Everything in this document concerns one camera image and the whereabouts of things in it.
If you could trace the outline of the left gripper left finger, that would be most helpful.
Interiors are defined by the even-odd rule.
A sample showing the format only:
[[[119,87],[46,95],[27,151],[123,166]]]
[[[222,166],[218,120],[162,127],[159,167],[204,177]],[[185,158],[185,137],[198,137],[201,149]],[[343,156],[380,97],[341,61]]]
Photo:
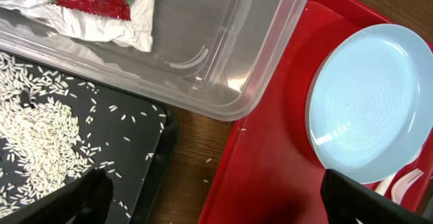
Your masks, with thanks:
[[[114,184],[103,169],[85,176],[3,218],[1,224],[106,222]]]

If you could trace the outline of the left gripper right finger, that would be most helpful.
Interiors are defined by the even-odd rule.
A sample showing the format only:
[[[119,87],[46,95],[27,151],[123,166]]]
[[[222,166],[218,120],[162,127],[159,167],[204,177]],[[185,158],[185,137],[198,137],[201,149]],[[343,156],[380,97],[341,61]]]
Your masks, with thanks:
[[[329,224],[432,224],[334,169],[325,171],[321,199]]]

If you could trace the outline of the food scraps and rice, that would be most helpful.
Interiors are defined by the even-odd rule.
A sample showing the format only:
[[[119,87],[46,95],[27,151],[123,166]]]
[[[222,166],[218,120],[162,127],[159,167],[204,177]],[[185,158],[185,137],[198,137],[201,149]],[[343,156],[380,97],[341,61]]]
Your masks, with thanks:
[[[157,104],[2,53],[1,216],[103,169],[108,222],[128,223],[165,126]]]

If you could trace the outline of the white napkin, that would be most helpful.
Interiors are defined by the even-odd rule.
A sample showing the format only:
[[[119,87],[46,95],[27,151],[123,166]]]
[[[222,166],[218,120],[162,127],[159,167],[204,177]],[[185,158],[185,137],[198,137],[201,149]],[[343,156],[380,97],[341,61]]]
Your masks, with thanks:
[[[84,41],[110,42],[121,47],[152,50],[155,0],[131,0],[131,19],[89,14],[50,3],[51,0],[1,0],[1,7],[20,11],[27,18],[46,20],[61,35]]]

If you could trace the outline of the white plastic spoon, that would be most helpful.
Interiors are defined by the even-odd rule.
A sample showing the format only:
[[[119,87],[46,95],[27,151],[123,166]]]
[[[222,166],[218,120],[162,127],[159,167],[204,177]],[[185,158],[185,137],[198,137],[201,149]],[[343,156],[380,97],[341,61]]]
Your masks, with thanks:
[[[410,161],[408,162],[408,164],[411,164],[412,162],[416,161],[417,158],[419,157],[421,153],[421,149],[419,149],[417,151],[417,153],[412,157],[412,159],[410,159]],[[378,186],[375,188],[374,192],[380,194],[381,196],[383,196],[386,191],[388,190],[390,184],[392,183],[392,180],[394,179],[396,173],[391,174],[390,176],[388,176],[387,178],[383,179]]]

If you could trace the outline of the pink plastic fork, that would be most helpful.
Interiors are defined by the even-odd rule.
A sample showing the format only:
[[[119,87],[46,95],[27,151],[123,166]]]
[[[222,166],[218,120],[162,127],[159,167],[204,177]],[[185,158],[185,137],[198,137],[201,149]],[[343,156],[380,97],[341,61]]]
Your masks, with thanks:
[[[401,204],[407,190],[424,174],[420,169],[415,169],[401,177],[391,189],[391,199],[396,204]]]

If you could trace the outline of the red plastic tray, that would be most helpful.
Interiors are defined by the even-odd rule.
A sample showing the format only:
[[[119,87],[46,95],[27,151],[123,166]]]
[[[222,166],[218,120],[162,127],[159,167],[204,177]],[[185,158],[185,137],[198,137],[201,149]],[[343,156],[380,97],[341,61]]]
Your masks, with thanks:
[[[320,63],[352,33],[388,18],[357,0],[308,0],[266,91],[231,131],[200,224],[326,223],[324,168],[305,129]]]

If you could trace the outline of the black plastic bin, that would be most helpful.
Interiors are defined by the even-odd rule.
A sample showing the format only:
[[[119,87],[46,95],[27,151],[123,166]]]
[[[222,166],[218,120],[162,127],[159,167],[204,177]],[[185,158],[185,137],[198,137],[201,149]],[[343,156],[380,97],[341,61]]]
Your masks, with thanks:
[[[165,106],[1,54],[2,223],[145,223],[176,140]]]

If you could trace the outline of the light blue plate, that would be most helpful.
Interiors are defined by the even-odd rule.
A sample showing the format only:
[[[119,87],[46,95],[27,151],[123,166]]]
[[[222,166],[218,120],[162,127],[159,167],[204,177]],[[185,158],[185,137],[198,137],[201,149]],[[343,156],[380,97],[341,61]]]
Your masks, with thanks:
[[[387,178],[432,130],[432,50],[398,24],[358,30],[319,65],[304,118],[323,167],[362,184]]]

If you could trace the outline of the clear plastic bin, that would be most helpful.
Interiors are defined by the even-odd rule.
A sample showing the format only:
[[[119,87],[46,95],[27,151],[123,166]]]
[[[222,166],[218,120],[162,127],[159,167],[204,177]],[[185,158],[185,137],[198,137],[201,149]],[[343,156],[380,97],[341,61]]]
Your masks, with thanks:
[[[1,48],[218,120],[259,103],[307,0],[156,0],[149,53],[1,10]]]

